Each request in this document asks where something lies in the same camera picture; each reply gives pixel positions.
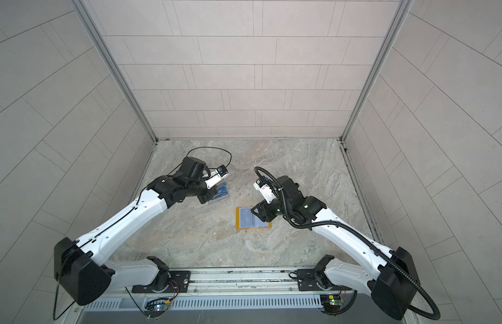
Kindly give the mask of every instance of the wall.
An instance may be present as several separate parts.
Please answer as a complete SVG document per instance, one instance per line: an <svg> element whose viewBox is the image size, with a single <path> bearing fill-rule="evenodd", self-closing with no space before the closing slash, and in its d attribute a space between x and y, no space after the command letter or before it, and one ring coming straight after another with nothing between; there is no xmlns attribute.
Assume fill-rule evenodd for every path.
<svg viewBox="0 0 502 324"><path fill-rule="evenodd" d="M346 145L442 319L502 323L502 0L415 0Z"/></svg>
<svg viewBox="0 0 502 324"><path fill-rule="evenodd" d="M341 136L398 5L84 2L164 139Z"/></svg>
<svg viewBox="0 0 502 324"><path fill-rule="evenodd" d="M128 202L151 146L66 0L0 0L0 323L48 322L53 246Z"/></svg>

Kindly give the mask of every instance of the black mounting plate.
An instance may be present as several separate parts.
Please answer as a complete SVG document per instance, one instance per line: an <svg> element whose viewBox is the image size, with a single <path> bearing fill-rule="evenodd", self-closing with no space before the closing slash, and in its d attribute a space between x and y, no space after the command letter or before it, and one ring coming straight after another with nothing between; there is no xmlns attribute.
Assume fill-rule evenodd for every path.
<svg viewBox="0 0 502 324"><path fill-rule="evenodd" d="M314 281L308 281L306 279L303 279L301 281L298 280L298 289L299 291L335 291L335 290L341 290L341 286L332 286L330 289L321 289L316 283L316 279L314 276L314 269L296 269L296 272L300 274L300 276L305 277L305 278L313 278ZM345 290L351 290L351 288L348 288L346 286L342 286L343 291Z"/></svg>
<svg viewBox="0 0 502 324"><path fill-rule="evenodd" d="M190 271L170 271L170 279L176 282L179 285L179 292L188 291L188 285L190 284ZM173 293L174 288L171 285L168 285L163 291L154 292L149 286L132 286L132 293Z"/></svg>

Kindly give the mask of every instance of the gray marble floor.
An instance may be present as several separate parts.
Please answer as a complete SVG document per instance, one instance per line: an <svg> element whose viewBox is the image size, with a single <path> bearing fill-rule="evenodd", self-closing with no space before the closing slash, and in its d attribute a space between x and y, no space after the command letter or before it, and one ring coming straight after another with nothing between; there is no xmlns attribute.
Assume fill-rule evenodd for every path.
<svg viewBox="0 0 502 324"><path fill-rule="evenodd" d="M325 202L344 220L371 236L338 142L335 139L172 140L157 146L144 184L168 174L197 146L217 146L233 153L228 167L230 197L201 205L197 198L175 204L139 229L112 255L113 260L157 256L171 268L208 266L314 265L325 254L352 262L348 255L310 230L297 230L283 218L272 228L236 230L235 209L262 200L253 188L255 166L276 177L288 175L305 196ZM191 156L210 167L227 164L228 154L199 149Z"/></svg>

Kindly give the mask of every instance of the tiled wall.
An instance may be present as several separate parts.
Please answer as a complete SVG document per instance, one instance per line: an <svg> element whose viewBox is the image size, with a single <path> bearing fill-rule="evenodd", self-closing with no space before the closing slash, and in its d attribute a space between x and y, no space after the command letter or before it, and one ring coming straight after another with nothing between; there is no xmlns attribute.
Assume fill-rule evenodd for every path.
<svg viewBox="0 0 502 324"><path fill-rule="evenodd" d="M151 146L66 0L0 0L1 324L48 322L55 243L128 202Z"/></svg>
<svg viewBox="0 0 502 324"><path fill-rule="evenodd" d="M339 137L397 1L85 0L159 138Z"/></svg>
<svg viewBox="0 0 502 324"><path fill-rule="evenodd" d="M346 141L450 323L502 323L502 0L415 0Z"/></svg>

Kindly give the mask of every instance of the robotic arm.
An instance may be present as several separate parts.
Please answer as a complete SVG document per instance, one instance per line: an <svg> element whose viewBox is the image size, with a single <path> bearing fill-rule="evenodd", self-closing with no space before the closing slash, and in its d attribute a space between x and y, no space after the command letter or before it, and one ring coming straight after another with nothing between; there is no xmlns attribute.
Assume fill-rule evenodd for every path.
<svg viewBox="0 0 502 324"><path fill-rule="evenodd" d="M427 318L440 318L438 307L420 287L409 252L401 247L393 251L366 237L318 198L305 197L291 178L282 176L276 179L259 166L254 171L258 175L254 188L264 197L251 210L254 215L264 222L281 215L295 228L314 230L361 265L345 263L329 255L323 257L314 268L313 278L321 289L330 289L334 285L350 287L356 290L354 300L357 291L369 295L380 309L398 320L402 319L407 309ZM428 302L433 313L410 305L417 291Z"/></svg>
<svg viewBox="0 0 502 324"><path fill-rule="evenodd" d="M143 285L158 292L166 288L168 267L155 256L141 261L112 262L109 256L146 222L186 197L201 204L217 193L216 184L228 176L224 165L211 171L202 160L185 157L179 171L160 176L138 199L99 227L75 241L62 239L54 248L54 277L78 305L96 300L107 290Z"/></svg>

